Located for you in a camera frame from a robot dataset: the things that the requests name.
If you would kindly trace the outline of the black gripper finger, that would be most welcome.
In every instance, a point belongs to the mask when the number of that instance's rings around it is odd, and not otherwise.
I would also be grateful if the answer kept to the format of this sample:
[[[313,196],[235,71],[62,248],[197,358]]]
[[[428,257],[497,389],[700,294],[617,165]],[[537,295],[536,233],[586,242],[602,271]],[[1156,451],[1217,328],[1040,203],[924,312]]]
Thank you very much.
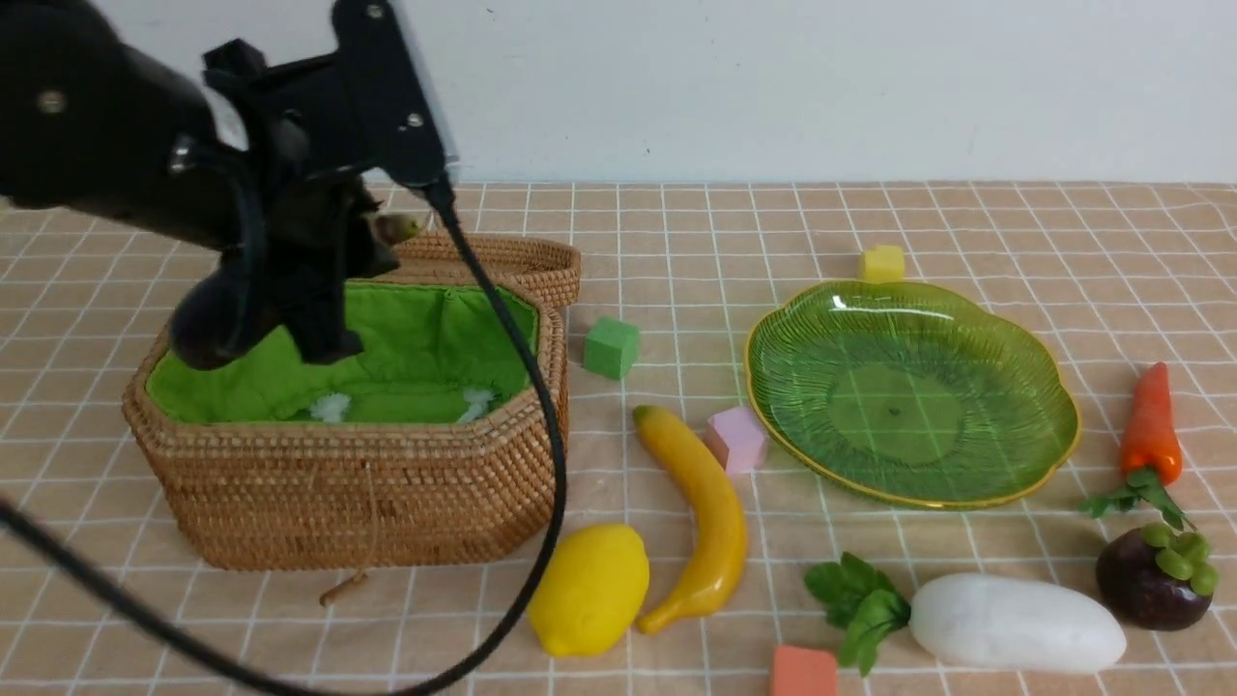
[[[278,229],[278,316],[302,362],[327,366],[362,352],[346,326],[346,234],[306,226]]]
[[[390,247],[402,223],[380,211],[360,178],[334,182],[334,279],[367,279],[398,268]]]

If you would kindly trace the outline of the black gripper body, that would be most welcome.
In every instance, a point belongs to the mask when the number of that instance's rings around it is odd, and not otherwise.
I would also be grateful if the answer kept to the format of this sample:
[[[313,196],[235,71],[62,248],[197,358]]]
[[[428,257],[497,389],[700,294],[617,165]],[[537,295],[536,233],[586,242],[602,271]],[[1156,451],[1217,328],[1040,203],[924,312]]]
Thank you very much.
[[[334,51],[283,66],[242,40],[203,57],[207,85],[242,112],[275,241],[281,226],[327,232],[340,178],[383,171],[421,187],[455,159],[402,10],[335,1],[332,30]]]

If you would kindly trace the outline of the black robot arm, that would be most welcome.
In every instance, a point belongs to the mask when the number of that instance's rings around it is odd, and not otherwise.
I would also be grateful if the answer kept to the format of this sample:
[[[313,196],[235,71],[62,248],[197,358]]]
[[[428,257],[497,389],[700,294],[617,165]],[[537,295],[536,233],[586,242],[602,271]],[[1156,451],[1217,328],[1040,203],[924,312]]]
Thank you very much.
[[[458,150],[392,1],[332,5],[336,48],[270,66],[234,40],[199,78],[124,43],[89,1],[5,1],[2,195],[219,253],[171,321],[216,370],[285,329],[306,363],[361,352],[343,287],[397,268],[407,232],[362,176],[445,185]]]

